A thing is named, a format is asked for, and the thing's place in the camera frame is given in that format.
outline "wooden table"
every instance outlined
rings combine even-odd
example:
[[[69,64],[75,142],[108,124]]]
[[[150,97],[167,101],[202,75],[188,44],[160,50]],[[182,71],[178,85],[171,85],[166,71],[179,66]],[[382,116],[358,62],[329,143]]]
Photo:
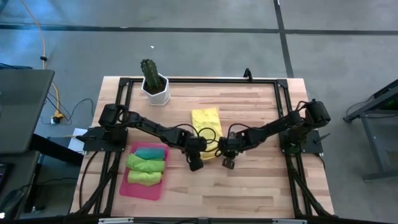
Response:
[[[104,77],[95,110],[93,126],[98,126],[99,116],[105,104],[114,103],[120,77]],[[307,101],[304,80],[287,79],[293,108],[300,101]],[[220,83],[171,83],[171,99],[164,107],[149,105],[141,92],[141,84],[132,90],[130,110],[164,126],[191,123],[191,110],[216,107],[220,112],[223,134],[233,123],[263,126],[278,119],[274,87],[261,84]],[[134,141],[160,142],[157,138],[136,129],[129,130],[127,149]],[[221,165],[222,158],[206,161],[205,167],[191,172],[180,150],[171,148],[167,166],[165,189],[159,201],[119,195],[124,174],[123,155],[118,171],[112,216],[130,217],[230,217],[230,218],[292,218],[292,199],[285,157],[280,152],[279,138],[271,136],[259,147],[246,151],[236,158],[234,170]],[[81,165],[80,183],[87,160]],[[99,152],[88,168],[83,185],[83,203],[98,185],[104,153]],[[325,171],[320,158],[303,154],[307,184],[324,208],[333,213]],[[75,190],[71,212],[78,210],[79,184]],[[297,191],[300,208],[304,211],[301,191]],[[101,212],[108,196],[105,189]]]

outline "pink cutting board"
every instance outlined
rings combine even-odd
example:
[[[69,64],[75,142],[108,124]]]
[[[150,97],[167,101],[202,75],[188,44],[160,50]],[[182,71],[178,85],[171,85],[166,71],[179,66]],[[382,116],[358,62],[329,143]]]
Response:
[[[130,153],[135,153],[139,147],[157,147],[163,148],[165,151],[165,167],[167,169],[167,161],[169,159],[169,149],[165,144],[155,144],[148,142],[134,142]],[[163,183],[165,180],[166,169],[163,171],[162,180],[155,185],[145,186],[141,184],[129,184],[127,182],[127,176],[129,175],[129,169],[126,168],[123,175],[122,184],[120,186],[119,194],[128,197],[143,198],[148,200],[159,200],[163,191]]]

